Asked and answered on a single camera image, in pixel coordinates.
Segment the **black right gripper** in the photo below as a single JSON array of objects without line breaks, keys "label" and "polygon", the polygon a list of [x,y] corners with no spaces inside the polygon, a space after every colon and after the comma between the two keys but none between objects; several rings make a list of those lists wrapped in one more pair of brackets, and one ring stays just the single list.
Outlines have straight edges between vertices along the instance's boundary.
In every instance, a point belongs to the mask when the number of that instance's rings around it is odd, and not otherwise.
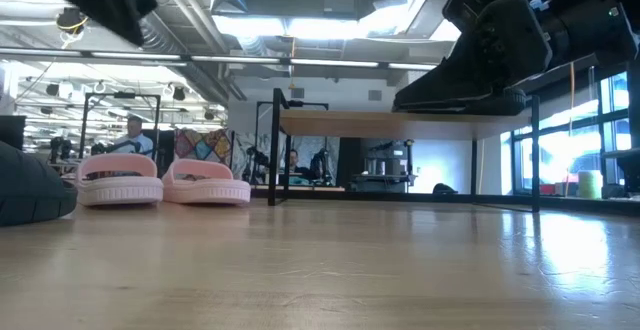
[{"label": "black right gripper", "polygon": [[[494,0],[447,0],[443,17],[455,26],[473,26]],[[551,65],[564,65],[594,55],[600,65],[633,60],[639,35],[624,6],[616,0],[587,0],[565,10],[549,10],[544,18],[549,35]]]}]

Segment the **pink rubber slide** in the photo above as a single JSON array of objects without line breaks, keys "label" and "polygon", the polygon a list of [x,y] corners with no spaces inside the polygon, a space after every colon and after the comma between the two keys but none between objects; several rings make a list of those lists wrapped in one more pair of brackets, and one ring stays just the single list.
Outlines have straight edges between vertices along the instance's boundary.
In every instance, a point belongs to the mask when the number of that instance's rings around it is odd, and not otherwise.
[{"label": "pink rubber slide", "polygon": [[164,201],[178,204],[246,204],[251,186],[235,180],[224,164],[194,159],[178,159],[162,177]]},{"label": "pink rubber slide", "polygon": [[110,153],[84,159],[76,170],[77,202],[83,206],[153,204],[164,186],[155,162],[135,153]]}]

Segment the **grey equipment cart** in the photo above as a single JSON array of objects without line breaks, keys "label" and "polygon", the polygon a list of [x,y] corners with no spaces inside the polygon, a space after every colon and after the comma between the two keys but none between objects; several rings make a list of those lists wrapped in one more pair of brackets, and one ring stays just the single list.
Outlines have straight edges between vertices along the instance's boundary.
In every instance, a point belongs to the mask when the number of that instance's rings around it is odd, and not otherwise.
[{"label": "grey equipment cart", "polygon": [[361,169],[351,176],[350,187],[360,193],[408,193],[416,176],[413,139],[364,139]]}]

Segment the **yellow-green roll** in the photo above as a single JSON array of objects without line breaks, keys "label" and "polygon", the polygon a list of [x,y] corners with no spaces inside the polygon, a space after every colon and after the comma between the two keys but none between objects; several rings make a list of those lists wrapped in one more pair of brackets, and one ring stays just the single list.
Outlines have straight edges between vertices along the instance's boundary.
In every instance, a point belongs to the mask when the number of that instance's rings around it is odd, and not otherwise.
[{"label": "yellow-green roll", "polygon": [[602,198],[603,177],[599,170],[581,170],[578,172],[578,194],[584,199]]}]

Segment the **long linear ceiling light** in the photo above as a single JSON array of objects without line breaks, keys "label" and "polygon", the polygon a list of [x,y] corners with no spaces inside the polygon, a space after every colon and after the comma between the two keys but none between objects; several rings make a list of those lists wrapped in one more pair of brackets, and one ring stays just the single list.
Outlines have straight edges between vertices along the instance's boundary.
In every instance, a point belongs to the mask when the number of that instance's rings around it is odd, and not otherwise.
[{"label": "long linear ceiling light", "polygon": [[7,57],[53,57],[53,58],[86,58],[132,60],[137,62],[161,63],[166,65],[181,65],[188,62],[207,62],[222,64],[253,64],[253,65],[284,65],[284,66],[322,66],[360,69],[382,69],[402,71],[430,71],[436,68],[433,63],[401,63],[384,61],[359,60],[326,60],[309,58],[281,58],[281,57],[249,57],[232,55],[186,55],[186,54],[156,54],[144,52],[111,52],[89,50],[64,50],[43,48],[0,47],[0,55]]}]

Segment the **person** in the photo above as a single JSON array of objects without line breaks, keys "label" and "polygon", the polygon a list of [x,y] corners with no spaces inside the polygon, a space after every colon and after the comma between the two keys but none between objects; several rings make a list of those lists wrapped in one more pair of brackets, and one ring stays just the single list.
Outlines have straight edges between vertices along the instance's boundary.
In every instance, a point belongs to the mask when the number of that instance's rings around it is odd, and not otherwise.
[{"label": "person", "polygon": [[127,133],[115,141],[113,153],[137,153],[149,158],[153,153],[153,141],[142,132],[142,119],[130,116],[127,119]]},{"label": "person", "polygon": [[313,175],[311,170],[309,168],[299,166],[298,163],[299,163],[298,152],[295,149],[291,149],[289,151],[288,171],[290,173],[297,174],[300,177],[311,179]]}]

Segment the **colourful patchwork quilt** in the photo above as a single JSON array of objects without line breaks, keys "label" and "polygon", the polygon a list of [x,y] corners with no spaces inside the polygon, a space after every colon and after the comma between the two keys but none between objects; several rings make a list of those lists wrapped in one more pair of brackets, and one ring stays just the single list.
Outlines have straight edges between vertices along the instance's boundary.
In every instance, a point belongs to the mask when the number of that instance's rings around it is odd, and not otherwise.
[{"label": "colourful patchwork quilt", "polygon": [[206,133],[192,129],[175,131],[174,155],[177,158],[221,163],[231,167],[235,132],[221,128]]}]

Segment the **black partition panel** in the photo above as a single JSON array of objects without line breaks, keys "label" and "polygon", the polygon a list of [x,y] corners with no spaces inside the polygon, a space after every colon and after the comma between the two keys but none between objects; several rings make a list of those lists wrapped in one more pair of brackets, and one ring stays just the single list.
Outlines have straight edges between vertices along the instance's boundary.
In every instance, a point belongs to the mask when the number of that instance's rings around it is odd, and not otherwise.
[{"label": "black partition panel", "polygon": [[155,148],[157,162],[172,162],[175,150],[175,130],[159,130]]}]

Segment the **black monitor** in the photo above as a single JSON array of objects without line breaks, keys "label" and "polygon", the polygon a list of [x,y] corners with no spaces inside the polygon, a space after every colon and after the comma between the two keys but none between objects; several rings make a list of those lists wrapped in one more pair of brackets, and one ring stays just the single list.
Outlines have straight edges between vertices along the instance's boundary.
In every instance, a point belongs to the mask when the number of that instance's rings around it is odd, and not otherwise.
[{"label": "black monitor", "polygon": [[24,145],[26,117],[0,115],[0,141],[21,150]]}]

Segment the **wooden shelf with black frame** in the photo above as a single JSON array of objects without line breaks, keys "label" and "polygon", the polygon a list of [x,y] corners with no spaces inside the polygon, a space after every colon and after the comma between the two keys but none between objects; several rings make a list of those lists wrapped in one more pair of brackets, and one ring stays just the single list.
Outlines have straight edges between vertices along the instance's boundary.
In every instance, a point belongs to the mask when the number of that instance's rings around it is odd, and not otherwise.
[{"label": "wooden shelf with black frame", "polygon": [[[540,99],[526,97],[526,105],[531,108],[529,116],[482,116],[460,114],[410,114],[384,112],[351,111],[311,111],[292,110],[279,88],[273,90],[271,146],[268,189],[275,193],[279,184],[280,162],[289,160],[287,153],[280,153],[280,137],[285,137],[285,150],[289,151],[292,137],[328,136],[347,138],[386,138],[455,140],[471,143],[471,173],[469,195],[481,195],[478,185],[478,142],[501,133],[529,125],[532,127],[532,190],[529,196],[540,195],[539,137]],[[283,190],[289,190],[289,171],[284,171],[281,183]]]}]

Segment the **black aluminium table frame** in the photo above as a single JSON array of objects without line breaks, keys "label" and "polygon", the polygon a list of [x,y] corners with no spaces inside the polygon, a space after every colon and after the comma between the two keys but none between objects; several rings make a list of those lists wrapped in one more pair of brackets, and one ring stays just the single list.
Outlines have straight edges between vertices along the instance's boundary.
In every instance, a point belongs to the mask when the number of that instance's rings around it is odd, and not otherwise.
[{"label": "black aluminium table frame", "polygon": [[539,197],[523,195],[469,195],[469,194],[413,194],[413,193],[367,193],[345,192],[334,189],[289,190],[268,188],[252,190],[254,198],[264,198],[269,204],[286,200],[335,200],[335,201],[382,201],[400,203],[448,203],[473,205],[522,206],[529,212],[554,210],[597,215],[619,215],[640,218],[640,202],[622,200],[586,200],[577,198]]}]

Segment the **grey patterned wall cloth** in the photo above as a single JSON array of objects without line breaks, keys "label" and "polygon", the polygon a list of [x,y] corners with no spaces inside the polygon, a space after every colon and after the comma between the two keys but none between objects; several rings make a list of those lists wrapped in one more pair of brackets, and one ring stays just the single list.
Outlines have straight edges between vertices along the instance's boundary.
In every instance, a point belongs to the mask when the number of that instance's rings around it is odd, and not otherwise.
[{"label": "grey patterned wall cloth", "polygon": [[[252,133],[235,133],[233,142],[232,172],[235,179],[251,181],[253,156],[247,151],[255,147],[259,153],[270,156],[271,138],[268,134],[255,137]],[[312,158],[321,150],[326,151],[327,172],[331,184],[336,184],[340,139],[336,137],[293,136],[291,148],[298,152],[298,167],[311,168]]]}]

